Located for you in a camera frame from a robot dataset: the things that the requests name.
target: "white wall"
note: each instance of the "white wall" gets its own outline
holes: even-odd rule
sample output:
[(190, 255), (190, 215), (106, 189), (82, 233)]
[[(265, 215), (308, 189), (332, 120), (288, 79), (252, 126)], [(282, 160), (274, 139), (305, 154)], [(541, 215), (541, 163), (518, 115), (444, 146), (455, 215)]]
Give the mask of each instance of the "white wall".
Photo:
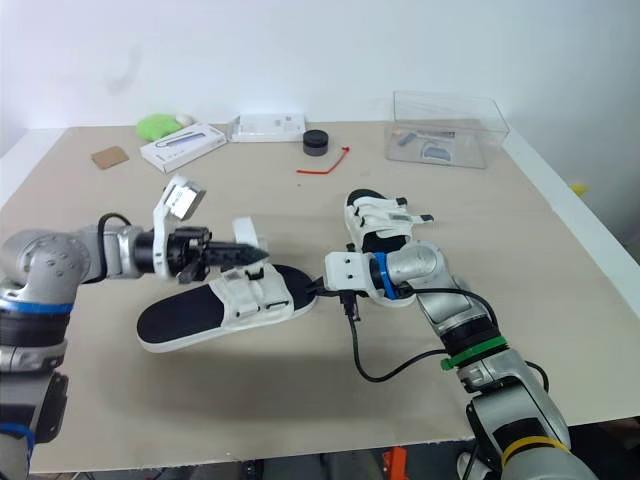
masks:
[(29, 128), (184, 111), (386, 118), (394, 89), (487, 96), (621, 240), (640, 230), (640, 2), (9, 0)]

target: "black cable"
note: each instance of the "black cable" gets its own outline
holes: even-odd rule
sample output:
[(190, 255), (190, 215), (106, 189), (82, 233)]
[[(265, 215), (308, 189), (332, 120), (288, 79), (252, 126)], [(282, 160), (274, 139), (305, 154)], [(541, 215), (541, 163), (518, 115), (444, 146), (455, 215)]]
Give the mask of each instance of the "black cable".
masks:
[(107, 278), (107, 257), (104, 253), (104, 227), (112, 218), (121, 220), (125, 225), (131, 225), (131, 222), (119, 213), (105, 213), (100, 217), (100, 220), (98, 220), (98, 256), (100, 257), (100, 275), (84, 283), (98, 283)]
[(161, 468), (158, 473), (156, 473), (153, 477), (151, 477), (151, 480), (158, 480), (166, 470), (167, 470), (167, 467)]
[(462, 476), (462, 480), (468, 480), (469, 479), (469, 475), (471, 474), (471, 467), (473, 467), (473, 464), (476, 461), (476, 458), (478, 458), (478, 442), (476, 442), (476, 444), (473, 446), (473, 450), (471, 450), (471, 458), (469, 458), (469, 463), (467, 463), (467, 468), (464, 469), (464, 475)]
[(493, 311), (491, 304), (482, 298), (477, 293), (470, 292), (469, 290), (463, 290), (462, 288), (414, 288), (410, 292), (410, 294), (414, 293), (453, 293), (456, 295), (464, 295), (465, 297), (471, 297), (477, 301), (479, 301), (484, 308), (487, 309), (489, 313), (489, 318), (491, 322), (498, 328), (498, 317), (496, 317), (496, 312)]
[(549, 393), (549, 377), (547, 376), (547, 372), (545, 372), (544, 369), (536, 363), (528, 361), (525, 361), (524, 363), (529, 365), (529, 367), (533, 368), (540, 374), (540, 376), (542, 377), (542, 388), (544, 388), (545, 392)]
[(362, 364), (360, 363), (360, 352), (358, 349), (358, 331), (356, 330), (356, 325), (353, 319), (349, 319), (349, 327), (351, 327), (351, 339), (353, 340), (353, 360), (356, 364), (356, 369), (358, 370), (358, 373), (362, 376), (362, 378), (364, 378), (365, 380), (368, 380), (369, 382), (373, 382), (373, 383), (382, 383), (382, 382), (386, 382), (387, 380), (389, 380), (390, 378), (395, 377), (397, 374), (399, 374), (400, 372), (402, 372), (405, 368), (410, 367), (411, 365), (413, 365), (414, 363), (422, 360), (423, 358), (427, 358), (427, 357), (431, 357), (433, 355), (441, 355), (441, 354), (446, 354), (447, 351), (446, 350), (428, 350), (426, 352), (423, 352), (419, 355), (416, 355), (415, 357), (410, 358), (409, 360), (407, 360), (406, 362), (404, 362), (402, 365), (400, 365), (399, 367), (393, 369), (392, 371), (390, 371), (389, 373), (387, 373), (386, 375), (382, 375), (381, 377), (373, 377), (371, 375), (369, 375), (364, 368), (362, 367)]

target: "yellow object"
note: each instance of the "yellow object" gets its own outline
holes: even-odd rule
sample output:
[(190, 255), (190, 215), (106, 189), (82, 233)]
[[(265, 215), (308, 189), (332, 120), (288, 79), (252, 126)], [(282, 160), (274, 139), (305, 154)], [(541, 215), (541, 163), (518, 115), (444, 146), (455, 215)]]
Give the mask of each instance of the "yellow object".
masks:
[(571, 188), (571, 190), (573, 190), (573, 193), (575, 193), (579, 197), (591, 190), (589, 188), (589, 185), (585, 185), (584, 183), (573, 183), (569, 185), (569, 187)]
[(569, 449), (567, 448), (567, 446), (564, 443), (559, 442), (555, 438), (544, 437), (544, 436), (524, 437), (524, 438), (521, 438), (520, 440), (516, 440), (506, 448), (506, 450), (502, 454), (502, 466), (504, 467), (506, 465), (507, 460), (509, 460), (509, 457), (511, 457), (513, 452), (515, 452), (516, 450), (519, 450), (524, 446), (531, 445), (533, 443), (545, 443), (550, 447), (559, 448), (560, 450), (564, 450), (565, 452), (569, 453)]

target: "wooden table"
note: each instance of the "wooden table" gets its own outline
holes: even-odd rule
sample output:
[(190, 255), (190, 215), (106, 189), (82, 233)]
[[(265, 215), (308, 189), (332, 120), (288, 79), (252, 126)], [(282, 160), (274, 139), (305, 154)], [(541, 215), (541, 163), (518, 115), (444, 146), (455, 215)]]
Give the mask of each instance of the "wooden table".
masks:
[[(390, 162), (383, 125), (328, 123), (322, 158), (298, 144), (232, 144), (178, 172), (208, 193), (192, 225), (232, 238), (251, 215), (274, 262), (322, 274), (348, 241), (345, 195), (405, 196), (436, 222), (416, 238), (442, 247), (453, 273), (493, 304), (510, 344), (540, 363), (568, 423), (640, 413), (640, 321), (506, 153), (486, 170)], [(69, 231), (109, 211), (151, 226), (169, 177), (141, 159), (132, 127), (71, 128), (0, 213), (0, 237), (24, 228)], [(119, 145), (131, 160), (101, 171), (90, 155)], [(329, 176), (340, 146), (351, 153)], [(465, 438), (469, 397), (453, 372), (425, 360), (384, 384), (361, 379), (335, 299), (301, 318), (151, 354), (138, 315), (184, 290), (152, 276), (83, 286), (61, 370), (70, 376), (59, 437), (36, 449), (33, 471), (100, 470), (227, 461)], [(438, 348), (417, 306), (361, 302), (363, 363), (374, 374)]]

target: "green sponge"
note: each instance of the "green sponge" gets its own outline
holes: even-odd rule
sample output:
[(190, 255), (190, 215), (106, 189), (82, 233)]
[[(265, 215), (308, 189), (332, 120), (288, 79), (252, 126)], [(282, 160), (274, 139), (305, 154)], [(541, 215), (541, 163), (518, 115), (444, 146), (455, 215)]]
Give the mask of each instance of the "green sponge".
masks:
[(155, 142), (183, 128), (173, 115), (155, 113), (138, 122), (136, 133), (147, 142)]

